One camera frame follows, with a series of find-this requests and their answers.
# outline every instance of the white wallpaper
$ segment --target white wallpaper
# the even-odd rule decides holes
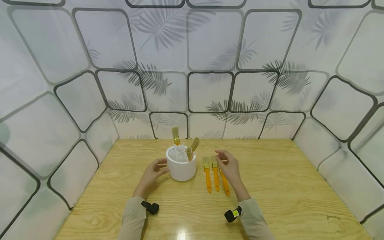
[[[383,20],[383,0],[0,0],[0,239],[53,238],[118,138],[179,126],[294,140],[383,240]]]

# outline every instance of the white cylindrical container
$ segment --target white cylindrical container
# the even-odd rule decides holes
[[[184,145],[173,145],[166,151],[169,175],[176,181],[187,181],[196,173],[196,154],[193,153],[192,160],[188,161],[186,148]]]

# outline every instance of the wooden table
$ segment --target wooden table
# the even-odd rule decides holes
[[[72,210],[56,240],[116,239],[125,203],[146,166],[164,157],[171,140],[118,140]],[[205,184],[202,156],[230,151],[251,196],[258,201],[276,239],[371,239],[352,213],[315,170],[296,144],[287,139],[202,139],[196,150],[196,175],[176,182],[158,179],[148,201],[160,205],[148,216],[143,239],[247,239],[239,219],[227,223],[224,213],[237,207]],[[210,172],[213,182],[213,171]]]

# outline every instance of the beige sleeve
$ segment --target beige sleeve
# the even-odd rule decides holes
[[[144,199],[141,197],[133,197],[127,201],[118,240],[140,240],[147,217],[146,209],[141,205],[142,201]]]
[[[241,201],[238,205],[242,209],[241,222],[250,240],[275,239],[255,199]]]

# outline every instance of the wrist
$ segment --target wrist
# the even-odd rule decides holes
[[[144,194],[145,194],[145,187],[143,187],[141,184],[139,184],[135,188],[135,191],[133,192],[132,197],[142,197],[142,198],[144,198]]]

